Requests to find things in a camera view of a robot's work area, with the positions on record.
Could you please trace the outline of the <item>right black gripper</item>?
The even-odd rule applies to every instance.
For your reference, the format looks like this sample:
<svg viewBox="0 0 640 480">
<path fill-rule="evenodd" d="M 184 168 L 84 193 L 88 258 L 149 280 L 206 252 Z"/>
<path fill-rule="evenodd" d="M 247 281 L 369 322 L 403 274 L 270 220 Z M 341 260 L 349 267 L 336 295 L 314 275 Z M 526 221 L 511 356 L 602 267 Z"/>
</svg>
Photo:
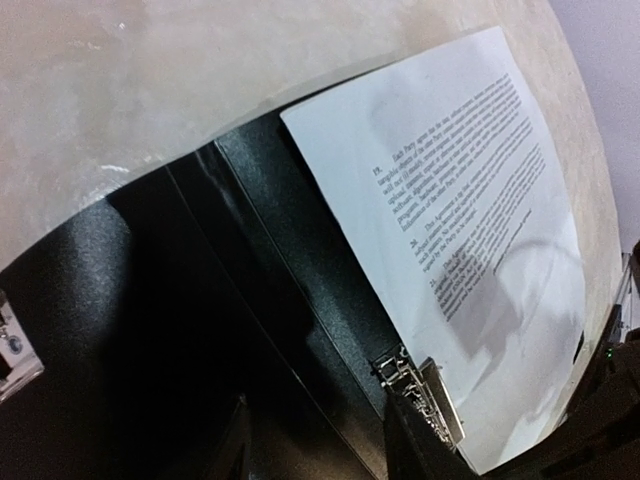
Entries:
<svg viewBox="0 0 640 480">
<path fill-rule="evenodd" d="M 639 477 L 639 329 L 623 333 L 622 319 L 618 302 L 532 479 Z"/>
</svg>

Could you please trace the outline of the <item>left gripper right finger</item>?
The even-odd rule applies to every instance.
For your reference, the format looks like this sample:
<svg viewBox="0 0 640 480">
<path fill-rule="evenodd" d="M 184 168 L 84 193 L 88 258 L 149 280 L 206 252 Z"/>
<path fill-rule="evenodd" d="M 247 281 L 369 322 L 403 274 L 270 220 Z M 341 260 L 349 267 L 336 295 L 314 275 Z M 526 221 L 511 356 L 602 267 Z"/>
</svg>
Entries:
<svg viewBox="0 0 640 480">
<path fill-rule="evenodd" d="M 437 437 L 409 400 L 387 394 L 384 438 L 390 479 L 479 479 Z"/>
</svg>

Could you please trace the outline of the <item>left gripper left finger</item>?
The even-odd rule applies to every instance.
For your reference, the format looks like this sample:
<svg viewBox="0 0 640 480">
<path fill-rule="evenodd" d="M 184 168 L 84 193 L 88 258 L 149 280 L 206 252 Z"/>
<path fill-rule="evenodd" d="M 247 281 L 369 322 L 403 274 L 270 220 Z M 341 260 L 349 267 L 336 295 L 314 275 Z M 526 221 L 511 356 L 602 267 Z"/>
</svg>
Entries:
<svg viewBox="0 0 640 480">
<path fill-rule="evenodd" d="M 208 453 L 205 479 L 248 479 L 251 422 L 246 397 L 232 397 L 221 410 Z"/>
</svg>

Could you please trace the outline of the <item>black file folder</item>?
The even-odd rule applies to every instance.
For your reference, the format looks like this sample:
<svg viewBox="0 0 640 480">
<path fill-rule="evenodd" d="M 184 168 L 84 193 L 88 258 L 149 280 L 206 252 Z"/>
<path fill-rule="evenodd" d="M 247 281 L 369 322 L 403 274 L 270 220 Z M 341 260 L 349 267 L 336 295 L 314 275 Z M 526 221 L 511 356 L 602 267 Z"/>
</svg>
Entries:
<svg viewBox="0 0 640 480">
<path fill-rule="evenodd" d="M 246 397 L 249 478 L 382 479 L 399 341 L 277 112 L 74 216 L 1 276 L 44 362 L 5 479 L 205 479 Z"/>
</svg>

